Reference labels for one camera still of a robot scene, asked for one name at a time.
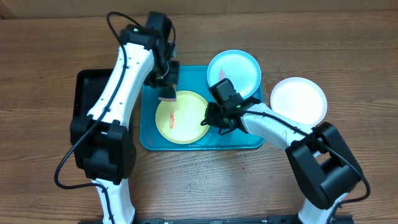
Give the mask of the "white plate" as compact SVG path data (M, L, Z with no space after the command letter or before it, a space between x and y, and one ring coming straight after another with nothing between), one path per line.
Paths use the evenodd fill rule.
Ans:
M302 77L282 80L271 92L273 111L299 123L316 126L326 116L328 103L323 90Z

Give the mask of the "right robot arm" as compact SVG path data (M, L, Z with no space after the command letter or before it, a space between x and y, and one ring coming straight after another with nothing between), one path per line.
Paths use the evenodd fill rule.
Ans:
M217 127L220 135L240 129L283 150L306 198L298 212L300 223L334 223L337 208L349 202L345 197L366 181L335 126L292 121L257 98L210 102L201 125Z

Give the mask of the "light blue plate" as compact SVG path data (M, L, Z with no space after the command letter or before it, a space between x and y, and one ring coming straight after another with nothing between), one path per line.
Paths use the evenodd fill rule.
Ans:
M242 50L226 50L210 62L206 78L209 86L222 79L229 79L234 89L246 99L257 91L261 84L261 68L257 60Z

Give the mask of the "green and pink sponge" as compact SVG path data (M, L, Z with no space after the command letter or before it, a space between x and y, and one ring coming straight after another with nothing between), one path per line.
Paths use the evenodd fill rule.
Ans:
M177 100L176 90L173 86L165 86L159 92L159 100L174 102Z

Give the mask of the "yellow-green plate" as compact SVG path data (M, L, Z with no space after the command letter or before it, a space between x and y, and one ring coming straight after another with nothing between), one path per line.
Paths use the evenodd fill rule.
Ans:
M190 144L202 138L209 125L205 119L208 102L193 91L178 91L173 102L161 101L155 112L155 124L166 140L177 144Z

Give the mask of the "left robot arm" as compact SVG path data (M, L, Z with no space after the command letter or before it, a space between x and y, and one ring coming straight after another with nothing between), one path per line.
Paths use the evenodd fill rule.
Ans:
M75 107L70 125L76 165L95 187L103 208L102 223L134 223L136 211L128 178L136 160L131 116L142 85L159 87L160 100L175 101L179 63L174 26L129 26L117 35L120 44L116 64L99 96L95 83L76 84Z

